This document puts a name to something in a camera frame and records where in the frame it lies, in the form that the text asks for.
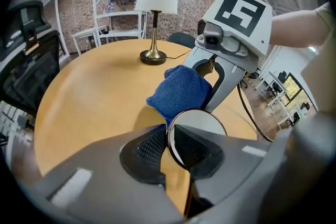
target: lamp cord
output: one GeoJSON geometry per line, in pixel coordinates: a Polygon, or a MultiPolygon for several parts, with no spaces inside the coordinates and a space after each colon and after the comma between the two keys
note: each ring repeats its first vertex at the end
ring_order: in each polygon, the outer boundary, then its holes
{"type": "Polygon", "coordinates": [[[166,32],[166,30],[164,29],[164,27],[163,27],[163,25],[162,25],[161,20],[160,20],[159,17],[158,17],[158,19],[159,19],[159,23],[160,23],[160,25],[161,25],[163,31],[166,33],[167,37],[169,37],[169,35],[168,35],[168,33],[166,32]]]}
{"type": "Polygon", "coordinates": [[[250,112],[248,111],[248,109],[247,109],[247,107],[246,107],[246,104],[245,104],[245,102],[244,102],[244,100],[243,100],[243,97],[242,97],[242,95],[241,95],[242,93],[240,92],[240,86],[239,86],[239,85],[237,85],[237,90],[238,90],[238,94],[239,94],[241,103],[243,104],[243,107],[244,107],[244,109],[245,109],[247,115],[248,115],[249,118],[251,119],[251,121],[252,121],[253,125],[256,127],[257,131],[258,131],[258,132],[261,134],[261,136],[262,136],[263,138],[265,138],[267,141],[269,141],[269,142],[273,142],[273,140],[272,140],[271,138],[269,138],[267,135],[265,135],[265,134],[262,132],[262,130],[258,127],[258,125],[256,124],[256,122],[255,122],[254,119],[252,118],[250,112]]]}
{"type": "Polygon", "coordinates": [[[187,52],[185,52],[185,53],[183,53],[183,54],[181,54],[181,55],[179,55],[179,56],[177,56],[177,57],[167,57],[167,59],[177,59],[177,58],[179,58],[179,57],[181,57],[181,56],[187,54],[188,52],[191,52],[191,50],[189,50],[189,51],[187,51],[187,52]]]}

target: brick wall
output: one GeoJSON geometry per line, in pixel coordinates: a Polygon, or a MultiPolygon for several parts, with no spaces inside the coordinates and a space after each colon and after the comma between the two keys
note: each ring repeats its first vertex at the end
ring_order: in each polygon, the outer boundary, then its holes
{"type": "MultiPolygon", "coordinates": [[[[178,14],[159,14],[159,19],[168,35],[183,32],[194,37],[197,35],[197,23],[211,6],[214,0],[178,0],[178,14]]],[[[76,52],[71,35],[94,26],[92,0],[58,0],[59,16],[65,42],[69,52],[76,52]]],[[[114,3],[114,11],[132,10],[134,0],[120,0],[114,3]]],[[[107,5],[107,0],[101,0],[97,5],[97,13],[101,12],[102,5],[107,5]]],[[[153,16],[148,15],[147,38],[152,36],[153,16]]],[[[108,25],[108,19],[99,21],[99,25],[108,25]]],[[[112,29],[135,29],[138,27],[136,16],[115,17],[111,20],[112,29]]],[[[167,40],[167,35],[160,23],[157,29],[157,38],[167,40]]],[[[85,50],[84,40],[79,42],[81,50],[85,50]]]]}

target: shelf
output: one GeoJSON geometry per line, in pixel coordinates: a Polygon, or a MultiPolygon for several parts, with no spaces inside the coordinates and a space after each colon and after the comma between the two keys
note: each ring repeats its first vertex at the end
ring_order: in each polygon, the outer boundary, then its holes
{"type": "Polygon", "coordinates": [[[108,34],[99,35],[99,38],[103,37],[137,37],[139,35],[138,29],[132,30],[112,30],[108,34]]]}
{"type": "MultiPolygon", "coordinates": [[[[102,25],[98,27],[98,30],[107,30],[107,25],[102,25]]],[[[72,35],[72,37],[78,38],[78,37],[88,37],[88,36],[92,36],[93,32],[96,31],[95,27],[91,27],[88,29],[85,29],[81,32],[75,33],[74,35],[72,35]]]]}
{"type": "Polygon", "coordinates": [[[140,15],[141,12],[136,12],[134,10],[130,12],[111,12],[111,13],[104,13],[101,15],[97,15],[97,19],[105,18],[105,17],[117,17],[117,16],[130,16],[130,15],[140,15]]]}

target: window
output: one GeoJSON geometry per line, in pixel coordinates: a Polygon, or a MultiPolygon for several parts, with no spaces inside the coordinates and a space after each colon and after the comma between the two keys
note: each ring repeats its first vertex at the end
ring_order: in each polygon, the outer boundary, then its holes
{"type": "Polygon", "coordinates": [[[303,88],[291,73],[289,73],[285,79],[284,86],[287,90],[287,93],[281,98],[281,100],[283,104],[287,106],[292,100],[295,99],[295,97],[302,91],[303,88]]]}
{"type": "Polygon", "coordinates": [[[303,103],[309,104],[309,115],[314,115],[316,113],[317,110],[314,104],[311,102],[301,84],[291,73],[287,76],[284,86],[287,90],[287,94],[281,97],[281,100],[291,114],[296,111],[297,107],[301,107],[303,103]]]}

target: brass lamp base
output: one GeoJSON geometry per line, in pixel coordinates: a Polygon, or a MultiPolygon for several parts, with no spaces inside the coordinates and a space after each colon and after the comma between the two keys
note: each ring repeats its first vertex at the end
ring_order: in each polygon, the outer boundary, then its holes
{"type": "Polygon", "coordinates": [[[160,54],[160,57],[158,58],[148,57],[146,56],[147,53],[148,50],[144,50],[140,53],[140,60],[146,65],[158,66],[166,62],[167,55],[162,51],[158,51],[158,53],[160,54]]]}
{"type": "Polygon", "coordinates": [[[152,35],[152,43],[149,50],[144,50],[140,53],[140,60],[145,63],[146,65],[151,66],[158,66],[166,62],[167,55],[159,51],[156,45],[156,33],[157,30],[157,15],[160,13],[159,11],[152,10],[154,17],[153,17],[153,35],[152,35]]]}

